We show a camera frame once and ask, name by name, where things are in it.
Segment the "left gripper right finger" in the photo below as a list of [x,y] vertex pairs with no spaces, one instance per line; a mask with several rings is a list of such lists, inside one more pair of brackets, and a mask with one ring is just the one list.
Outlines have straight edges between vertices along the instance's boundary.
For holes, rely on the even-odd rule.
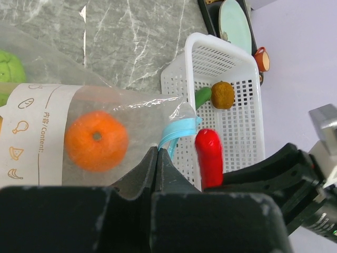
[[158,152],[152,252],[292,252],[280,208],[261,193],[199,192]]

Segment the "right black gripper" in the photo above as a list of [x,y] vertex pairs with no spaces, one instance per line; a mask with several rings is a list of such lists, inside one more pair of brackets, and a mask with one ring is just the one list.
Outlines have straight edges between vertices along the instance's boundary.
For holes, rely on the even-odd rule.
[[206,191],[266,194],[281,209],[289,233],[302,226],[336,242],[336,184],[323,183],[315,157],[287,143],[259,163],[225,173],[220,186]]

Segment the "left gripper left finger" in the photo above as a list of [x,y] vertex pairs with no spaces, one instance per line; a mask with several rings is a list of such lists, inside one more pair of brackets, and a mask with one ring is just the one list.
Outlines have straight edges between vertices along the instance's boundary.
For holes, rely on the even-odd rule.
[[158,149],[107,187],[1,189],[1,252],[150,252]]

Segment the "red chili pepper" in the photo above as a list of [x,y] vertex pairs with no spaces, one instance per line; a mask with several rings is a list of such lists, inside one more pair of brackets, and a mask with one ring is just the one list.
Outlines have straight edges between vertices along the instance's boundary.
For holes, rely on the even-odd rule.
[[220,186],[223,182],[222,144],[212,129],[202,129],[195,138],[202,189]]

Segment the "orange tangerine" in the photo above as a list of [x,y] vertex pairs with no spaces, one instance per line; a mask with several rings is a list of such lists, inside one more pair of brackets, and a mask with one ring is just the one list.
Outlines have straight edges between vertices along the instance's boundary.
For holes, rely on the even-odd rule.
[[83,170],[106,172],[124,159],[129,136],[126,127],[105,111],[77,118],[65,132],[69,159]]

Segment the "brown kiwi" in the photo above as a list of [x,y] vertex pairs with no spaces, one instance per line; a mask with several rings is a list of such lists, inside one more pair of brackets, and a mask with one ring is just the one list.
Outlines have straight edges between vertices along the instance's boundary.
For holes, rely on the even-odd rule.
[[215,83],[211,90],[211,101],[215,108],[227,110],[232,107],[235,100],[235,91],[230,83],[223,81]]

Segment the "clear zip top bag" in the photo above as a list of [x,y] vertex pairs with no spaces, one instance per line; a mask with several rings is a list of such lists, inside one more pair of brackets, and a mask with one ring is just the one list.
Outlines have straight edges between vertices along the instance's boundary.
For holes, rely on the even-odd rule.
[[1,24],[1,187],[108,186],[200,122],[180,96],[115,87]]

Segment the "green chili pepper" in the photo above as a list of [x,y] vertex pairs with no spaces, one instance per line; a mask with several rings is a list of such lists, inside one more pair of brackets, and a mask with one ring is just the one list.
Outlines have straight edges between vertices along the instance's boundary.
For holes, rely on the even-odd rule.
[[207,86],[195,91],[195,109],[198,110],[204,103],[211,99],[211,96],[212,90]]

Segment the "green wrinkled fruit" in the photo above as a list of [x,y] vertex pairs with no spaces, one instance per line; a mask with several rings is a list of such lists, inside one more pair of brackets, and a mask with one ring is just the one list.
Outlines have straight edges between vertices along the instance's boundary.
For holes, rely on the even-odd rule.
[[1,106],[11,93],[10,83],[25,83],[26,74],[21,60],[14,54],[1,50]]

